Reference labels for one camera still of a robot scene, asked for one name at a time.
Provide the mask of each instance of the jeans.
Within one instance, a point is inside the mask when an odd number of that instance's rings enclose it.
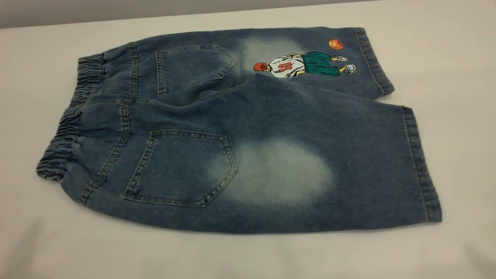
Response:
[[[393,90],[361,28],[148,38],[79,59],[37,172],[88,208],[178,230],[441,222],[412,110],[374,101]]]

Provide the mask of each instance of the cartoon character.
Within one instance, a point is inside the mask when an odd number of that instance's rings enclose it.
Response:
[[[260,62],[253,66],[256,71],[269,71],[273,76],[280,78],[291,78],[303,73],[318,73],[327,76],[340,76],[342,72],[355,73],[354,64],[346,64],[342,68],[331,66],[329,62],[346,62],[348,58],[342,55],[331,57],[320,51],[312,51],[307,54],[284,55],[272,60],[269,64]]]

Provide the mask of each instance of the white sneaker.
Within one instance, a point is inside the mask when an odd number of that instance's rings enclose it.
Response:
[[[353,64],[346,64],[344,65],[344,67],[344,71],[347,73],[355,73],[357,70],[357,67],[355,67],[355,65]]]
[[[346,57],[344,57],[342,55],[335,55],[335,56],[333,56],[333,58],[337,59],[337,61],[339,61],[339,62],[346,62],[346,61],[348,61],[348,58],[346,58]]]

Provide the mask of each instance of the basketball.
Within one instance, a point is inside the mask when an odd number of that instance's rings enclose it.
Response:
[[[344,44],[340,40],[332,39],[329,41],[329,47],[334,50],[342,50],[344,49]]]

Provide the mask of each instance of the white table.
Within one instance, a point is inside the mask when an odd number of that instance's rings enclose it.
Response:
[[[72,96],[78,57],[166,33],[293,26],[366,28],[396,87],[380,101],[416,113],[443,223],[185,233],[95,213],[36,176]],[[0,278],[496,278],[494,51],[494,0],[383,0],[0,30]]]

